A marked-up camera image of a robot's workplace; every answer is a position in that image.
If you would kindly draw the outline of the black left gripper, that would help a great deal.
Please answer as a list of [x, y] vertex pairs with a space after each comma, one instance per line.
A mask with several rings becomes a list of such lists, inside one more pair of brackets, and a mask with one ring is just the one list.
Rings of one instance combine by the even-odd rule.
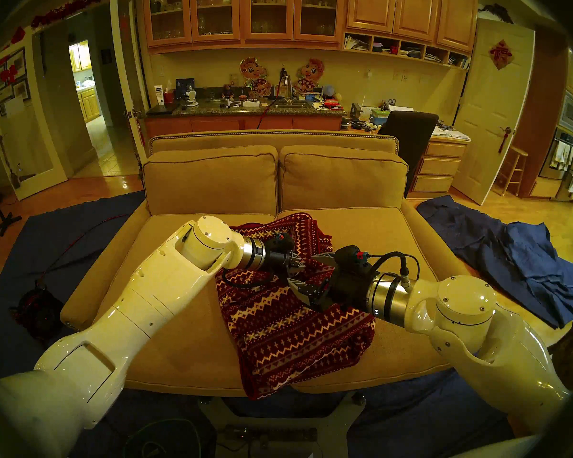
[[295, 278], [305, 270], [306, 265], [296, 253], [293, 240], [266, 240], [263, 244], [265, 248], [263, 272]]

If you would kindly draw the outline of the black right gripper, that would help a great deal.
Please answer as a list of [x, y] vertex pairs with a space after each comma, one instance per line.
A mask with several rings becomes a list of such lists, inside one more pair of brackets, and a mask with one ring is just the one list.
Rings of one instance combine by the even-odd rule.
[[[318, 253], [310, 259], [325, 266], [338, 266], [334, 252]], [[308, 308], [316, 308], [320, 312], [338, 305], [342, 311], [354, 308], [364, 313], [371, 313], [371, 308], [368, 306], [368, 292], [377, 274], [378, 271], [375, 269], [364, 269], [362, 272], [334, 269], [331, 276], [319, 285], [295, 278], [287, 278], [287, 282], [294, 295]]]

